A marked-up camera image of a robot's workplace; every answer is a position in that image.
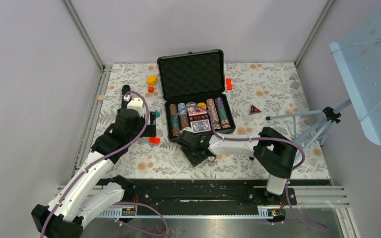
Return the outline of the blue playing card deck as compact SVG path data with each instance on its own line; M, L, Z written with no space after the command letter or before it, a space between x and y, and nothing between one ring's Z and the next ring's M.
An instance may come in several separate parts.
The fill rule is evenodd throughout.
M194 133L206 132L211 130L210 120L208 119L192 121L190 124Z

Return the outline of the clear plastic disc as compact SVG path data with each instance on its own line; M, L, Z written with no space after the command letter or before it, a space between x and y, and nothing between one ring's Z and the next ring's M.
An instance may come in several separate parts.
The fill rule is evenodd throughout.
M190 114L192 114L192 113L194 113L195 112L195 110L196 110L196 103L195 102L189 102L189 103L187 103L186 104L186 106L187 106L187 111L190 113Z

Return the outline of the black poker chip case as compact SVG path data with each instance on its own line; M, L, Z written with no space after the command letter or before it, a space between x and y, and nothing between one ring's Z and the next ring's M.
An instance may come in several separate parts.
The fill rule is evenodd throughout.
M159 77L167 117L168 139L176 142L173 135L174 125L170 116L171 104L200 103L207 99L222 99L230 127L217 132L230 134L236 125L225 92L224 52L214 49L201 52L162 56L157 59Z

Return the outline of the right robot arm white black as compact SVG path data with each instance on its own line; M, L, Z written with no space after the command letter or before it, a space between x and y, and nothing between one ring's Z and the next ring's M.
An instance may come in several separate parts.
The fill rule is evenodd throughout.
M195 133L184 129L177 143L193 166L208 157L226 154L257 160L268 172L264 196L271 204L277 204L284 198L285 184L291 177L297 151L301 149L270 127L249 135L226 135L212 131Z

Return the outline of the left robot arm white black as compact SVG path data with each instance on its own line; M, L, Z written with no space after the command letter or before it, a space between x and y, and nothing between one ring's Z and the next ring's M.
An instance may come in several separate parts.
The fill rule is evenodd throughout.
M119 109L115 122L100 135L81 168L47 205L36 205L31 215L42 238L78 238L86 225L109 206L136 198L134 184L123 176L109 180L106 188L88 198L101 177L149 125L149 110Z

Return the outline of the red playing card deck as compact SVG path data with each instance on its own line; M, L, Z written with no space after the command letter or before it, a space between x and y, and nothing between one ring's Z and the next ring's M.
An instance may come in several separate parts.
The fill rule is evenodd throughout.
M195 115L200 115L200 114L205 114L205 113L206 113L205 110L200 109L199 106L196 105L196 110L195 110L195 112L192 113L192 114L190 114L190 113L188 112L188 115L189 115L189 116L195 116Z

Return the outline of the yellow dealer button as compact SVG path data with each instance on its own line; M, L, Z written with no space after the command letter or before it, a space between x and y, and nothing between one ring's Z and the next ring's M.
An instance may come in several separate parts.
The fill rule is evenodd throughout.
M201 102L201 103L198 103L197 105L198 105L199 107L201 107L201 108L207 109L207 105L206 105L206 103Z

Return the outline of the brown chip stack far left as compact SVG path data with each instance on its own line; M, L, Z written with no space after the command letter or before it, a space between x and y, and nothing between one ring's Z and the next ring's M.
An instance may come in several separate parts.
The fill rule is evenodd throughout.
M180 131L180 121L178 119L178 107L176 104L169 105L172 136L177 137Z

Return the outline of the yellow cylinder block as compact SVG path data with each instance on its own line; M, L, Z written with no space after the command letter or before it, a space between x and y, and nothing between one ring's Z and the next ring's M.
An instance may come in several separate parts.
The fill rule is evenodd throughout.
M150 87L156 85L157 82L158 82L157 75L151 75L151 76L149 76L147 78L147 81L146 81L147 85L150 86Z

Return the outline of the red black triangle card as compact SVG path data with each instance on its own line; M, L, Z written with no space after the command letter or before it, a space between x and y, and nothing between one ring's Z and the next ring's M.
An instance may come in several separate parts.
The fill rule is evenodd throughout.
M261 113L261 110L259 108L257 108L255 105L251 105L249 114L254 115L254 114L258 114L258 113Z

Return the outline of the red block beside case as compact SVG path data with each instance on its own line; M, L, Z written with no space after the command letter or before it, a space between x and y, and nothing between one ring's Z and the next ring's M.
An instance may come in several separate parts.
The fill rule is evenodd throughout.
M226 78L226 87L228 91L233 90L233 84L231 78Z

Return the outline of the floral table mat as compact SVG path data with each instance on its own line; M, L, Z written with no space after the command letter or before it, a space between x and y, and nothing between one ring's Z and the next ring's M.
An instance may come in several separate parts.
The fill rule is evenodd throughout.
M119 63L113 66L105 100L102 103L95 129L100 136L114 122L121 106L121 88L127 84L133 91L146 98L151 111L159 111L156 134L159 144L147 138L136 141L109 169L105 177L117 175L129 179L265 179L267 171L257 161L248 157L220 155L215 161L208 159L193 167L176 143L168 139L167 117L161 84L148 92L147 78L158 74L154 63ZM266 120L267 116L279 116L306 112L309 105L293 63L227 63L225 76L231 78L233 90L226 91L231 112L236 124L235 134L258 133L263 127L274 128L289 139L294 138L293 120L282 118ZM261 113L250 115L250 106L255 105ZM296 135L313 125L312 116L296 119Z

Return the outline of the light blue tripod stand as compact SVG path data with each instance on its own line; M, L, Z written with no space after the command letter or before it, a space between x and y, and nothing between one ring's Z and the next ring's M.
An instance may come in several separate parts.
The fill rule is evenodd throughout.
M267 116L266 120L274 120L274 119L282 119L282 118L292 118L293 119L293 135L295 136L292 140L294 143L299 144L305 139L307 136L312 134L312 138L306 142L303 146L303 151L306 152L309 147L319 139L319 145L322 147L324 142L326 141L329 130L333 125L341 122L341 112L346 109L348 106L352 105L350 99L347 99L345 102L340 104L337 108L325 107L323 110L314 110L302 113L292 113L287 115L279 115L279 116ZM301 116L311 116L311 115L323 115L323 118L309 127L306 131L301 133L300 135L296 135L296 118Z

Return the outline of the light blue perforated panel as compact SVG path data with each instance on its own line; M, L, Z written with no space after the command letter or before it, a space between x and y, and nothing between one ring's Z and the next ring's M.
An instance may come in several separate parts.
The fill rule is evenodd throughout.
M381 4L330 49L365 136L381 145Z

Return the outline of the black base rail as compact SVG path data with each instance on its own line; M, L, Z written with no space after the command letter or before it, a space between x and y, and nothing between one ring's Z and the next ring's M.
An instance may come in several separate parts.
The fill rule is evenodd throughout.
M133 201L177 217L256 215L259 206L297 204L294 189L269 194L264 179L129 179L122 202Z

